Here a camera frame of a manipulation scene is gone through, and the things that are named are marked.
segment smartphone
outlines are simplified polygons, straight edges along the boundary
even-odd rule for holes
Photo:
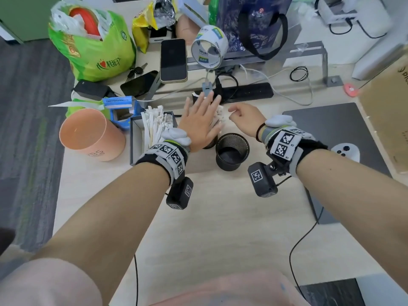
[[[151,71],[144,75],[140,75],[139,77],[120,85],[120,89],[125,96],[131,95],[134,97],[140,97],[141,95],[149,92],[157,74],[157,71]]]
[[[160,80],[164,84],[187,81],[187,51],[184,39],[162,41]]]

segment peach plastic bin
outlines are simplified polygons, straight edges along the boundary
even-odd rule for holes
[[[72,150],[99,161],[109,161],[125,148],[125,135],[96,109],[83,108],[62,123],[59,140]]]

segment hand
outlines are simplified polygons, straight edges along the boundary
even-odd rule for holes
[[[220,95],[217,96],[214,101],[213,96],[214,92],[210,92],[204,99],[204,92],[201,92],[191,110],[190,99],[186,99],[184,113],[178,128],[186,131],[188,137],[191,139],[190,150],[192,153],[199,151],[211,143],[222,129],[222,123],[218,123],[215,127],[210,129],[215,111],[221,102]]]
[[[230,120],[246,135],[255,137],[259,126],[266,121],[258,108],[247,103],[233,104],[229,109],[233,112]]]

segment black bag handle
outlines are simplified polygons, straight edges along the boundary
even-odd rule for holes
[[[251,52],[253,55],[257,56],[258,58],[262,60],[270,60],[274,56],[278,54],[278,52],[282,49],[283,45],[285,45],[286,41],[288,40],[288,19],[285,14],[274,14],[272,16],[271,22],[269,25],[273,25],[280,19],[282,22],[282,41],[281,44],[279,45],[278,48],[275,48],[273,51],[261,55],[255,48],[255,46],[252,44],[251,41],[251,32],[249,30],[249,21],[248,21],[248,12],[241,11],[238,15],[238,38],[241,41],[242,46],[249,52]]]

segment gray laptop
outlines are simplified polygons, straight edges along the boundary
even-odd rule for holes
[[[313,134],[316,139],[328,145],[329,149],[340,143],[355,144],[360,149],[360,163],[391,177],[355,103],[289,110],[283,114],[293,116],[299,129]],[[317,219],[322,205],[313,193],[308,190],[306,193]],[[337,222],[339,221],[327,210],[323,211],[319,220],[319,224]]]

